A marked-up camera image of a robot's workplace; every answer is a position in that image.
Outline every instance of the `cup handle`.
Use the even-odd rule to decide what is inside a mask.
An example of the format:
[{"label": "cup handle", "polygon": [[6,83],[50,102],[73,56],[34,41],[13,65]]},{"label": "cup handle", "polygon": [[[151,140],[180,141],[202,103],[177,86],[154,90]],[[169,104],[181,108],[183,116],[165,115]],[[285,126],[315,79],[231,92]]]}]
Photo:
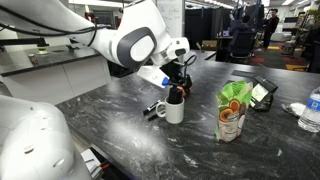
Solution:
[{"label": "cup handle", "polygon": [[157,115],[159,116],[159,117],[165,117],[166,116],[166,113],[165,113],[165,111],[159,111],[159,107],[160,106],[165,106],[166,104],[164,103],[164,102],[160,102],[160,103],[158,103],[157,104],[157,106],[156,106],[156,113],[157,113]]}]

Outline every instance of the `white mug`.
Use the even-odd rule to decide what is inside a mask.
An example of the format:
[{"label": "white mug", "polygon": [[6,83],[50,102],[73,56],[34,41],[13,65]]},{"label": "white mug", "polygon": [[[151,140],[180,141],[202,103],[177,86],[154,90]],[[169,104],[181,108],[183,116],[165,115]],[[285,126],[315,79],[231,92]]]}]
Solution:
[{"label": "white mug", "polygon": [[[159,117],[166,117],[166,120],[171,124],[178,124],[184,117],[184,98],[180,104],[169,104],[168,97],[165,102],[160,102],[156,106],[156,113]],[[165,111],[161,111],[159,107],[164,106]]]}]

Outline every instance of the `food package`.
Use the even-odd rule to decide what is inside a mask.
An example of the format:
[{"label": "food package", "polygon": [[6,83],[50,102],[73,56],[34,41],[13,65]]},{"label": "food package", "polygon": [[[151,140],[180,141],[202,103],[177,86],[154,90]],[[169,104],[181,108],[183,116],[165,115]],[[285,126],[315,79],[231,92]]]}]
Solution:
[{"label": "food package", "polygon": [[252,88],[246,81],[232,82],[217,94],[219,120],[215,134],[219,141],[230,142],[241,134]]}]

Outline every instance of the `water bottle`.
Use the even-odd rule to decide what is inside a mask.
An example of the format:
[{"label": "water bottle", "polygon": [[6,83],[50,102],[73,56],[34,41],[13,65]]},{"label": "water bottle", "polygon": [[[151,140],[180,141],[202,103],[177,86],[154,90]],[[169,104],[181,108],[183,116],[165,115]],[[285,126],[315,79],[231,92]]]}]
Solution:
[{"label": "water bottle", "polygon": [[320,87],[312,91],[298,124],[310,132],[320,130]]}]

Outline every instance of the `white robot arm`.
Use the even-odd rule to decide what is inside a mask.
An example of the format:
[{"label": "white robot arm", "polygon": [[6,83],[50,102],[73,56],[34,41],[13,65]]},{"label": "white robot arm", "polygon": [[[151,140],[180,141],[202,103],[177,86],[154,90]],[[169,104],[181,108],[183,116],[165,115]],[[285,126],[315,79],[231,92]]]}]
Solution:
[{"label": "white robot arm", "polygon": [[[135,70],[151,58],[154,66],[141,67],[138,75],[160,87],[168,77],[159,67],[189,51],[186,38],[173,39],[166,33],[151,0],[128,5],[118,30],[92,28],[94,24],[58,0],[0,0],[0,26],[37,30],[48,36],[67,35],[90,45],[106,59]],[[57,108],[0,95],[0,114],[1,180],[91,178]]]},{"label": "white robot arm", "polygon": [[[76,32],[93,28],[94,24],[73,13],[58,0],[0,0],[0,22],[2,26],[13,25],[24,31],[57,34],[21,18],[27,17],[40,25],[58,30]],[[138,75],[160,87],[164,74],[154,74],[157,66],[164,65],[189,51],[186,38],[171,38],[164,21],[151,0],[137,0],[124,8],[118,30],[98,29],[68,34],[70,39],[90,45],[106,59],[129,69],[138,70],[148,59],[156,67],[143,67]]]}]

